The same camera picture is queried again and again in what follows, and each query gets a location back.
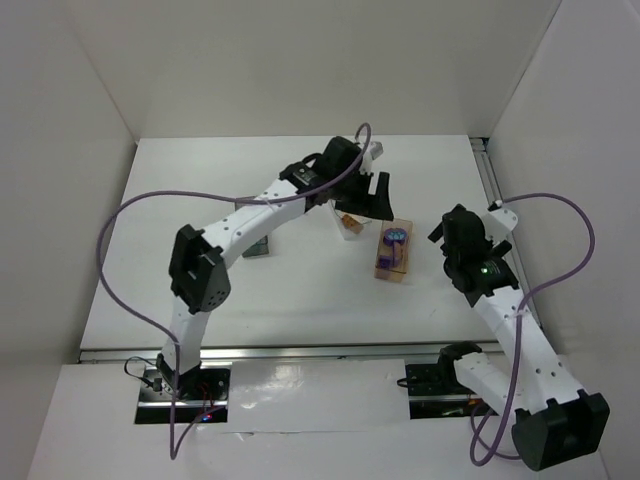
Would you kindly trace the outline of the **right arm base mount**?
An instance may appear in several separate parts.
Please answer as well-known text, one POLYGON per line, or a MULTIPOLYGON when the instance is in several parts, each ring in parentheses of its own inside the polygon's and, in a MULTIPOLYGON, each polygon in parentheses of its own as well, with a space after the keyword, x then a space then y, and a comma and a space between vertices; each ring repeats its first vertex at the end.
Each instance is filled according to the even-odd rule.
POLYGON ((411 420, 469 417, 475 408, 484 415, 488 407, 472 390, 456 380, 453 362, 464 354, 481 353, 475 343, 464 341, 442 348, 433 363, 413 363, 405 366, 405 376, 396 384, 409 399, 411 420))

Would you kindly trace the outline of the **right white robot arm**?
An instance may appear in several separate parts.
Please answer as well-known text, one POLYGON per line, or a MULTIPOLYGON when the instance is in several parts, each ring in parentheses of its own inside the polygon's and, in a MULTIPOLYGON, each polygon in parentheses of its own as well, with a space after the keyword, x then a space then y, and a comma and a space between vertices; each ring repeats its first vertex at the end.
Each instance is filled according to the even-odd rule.
POLYGON ((512 364, 505 375, 471 342, 453 344, 440 362, 459 385, 501 416, 498 428, 516 452, 541 471, 597 451, 610 415, 563 365, 528 307, 505 255, 517 215, 493 203, 484 216, 462 205, 443 214, 429 239, 441 245, 443 270, 486 323, 512 364))

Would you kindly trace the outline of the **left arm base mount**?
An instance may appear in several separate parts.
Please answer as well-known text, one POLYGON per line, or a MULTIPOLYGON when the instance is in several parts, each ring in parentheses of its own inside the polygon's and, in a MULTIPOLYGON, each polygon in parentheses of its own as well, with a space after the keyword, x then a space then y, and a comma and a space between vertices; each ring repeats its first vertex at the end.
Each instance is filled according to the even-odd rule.
MULTIPOLYGON (((148 359, 133 356, 123 365, 123 372, 139 383, 134 423, 168 424, 172 388, 148 359)), ((229 366, 203 367, 194 383, 183 387, 176 401, 176 424, 214 424, 228 421, 229 366)))

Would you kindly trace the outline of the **purple arch lego brick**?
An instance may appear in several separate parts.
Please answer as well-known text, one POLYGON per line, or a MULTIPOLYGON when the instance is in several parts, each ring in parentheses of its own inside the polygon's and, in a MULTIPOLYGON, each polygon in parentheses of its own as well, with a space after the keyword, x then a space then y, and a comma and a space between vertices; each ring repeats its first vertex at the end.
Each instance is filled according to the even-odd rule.
POLYGON ((383 244, 391 249, 394 263, 397 260, 396 248, 403 246, 408 239, 408 232, 402 228, 388 228, 383 233, 383 244))

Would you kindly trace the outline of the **orange lego base plate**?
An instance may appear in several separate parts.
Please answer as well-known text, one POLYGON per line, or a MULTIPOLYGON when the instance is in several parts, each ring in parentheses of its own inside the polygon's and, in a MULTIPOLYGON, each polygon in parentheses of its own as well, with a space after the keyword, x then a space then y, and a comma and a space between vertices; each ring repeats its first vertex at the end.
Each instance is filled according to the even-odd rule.
POLYGON ((341 216, 341 223, 347 231, 355 235, 359 235, 364 228, 361 222, 349 214, 343 214, 341 216))

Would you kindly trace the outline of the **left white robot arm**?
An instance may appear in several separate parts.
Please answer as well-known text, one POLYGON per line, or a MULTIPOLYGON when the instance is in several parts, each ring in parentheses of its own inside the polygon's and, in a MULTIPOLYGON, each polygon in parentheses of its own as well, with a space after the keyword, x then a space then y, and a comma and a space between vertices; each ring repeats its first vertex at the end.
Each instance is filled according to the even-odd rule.
POLYGON ((382 153, 379 142, 361 145, 334 137, 323 152, 285 167, 243 208, 203 229, 185 225, 177 232, 169 265, 173 336, 156 361, 170 386, 184 394, 197 383, 210 314, 231 293, 228 271, 260 239, 327 202, 356 216, 393 219, 390 176, 372 172, 382 153))

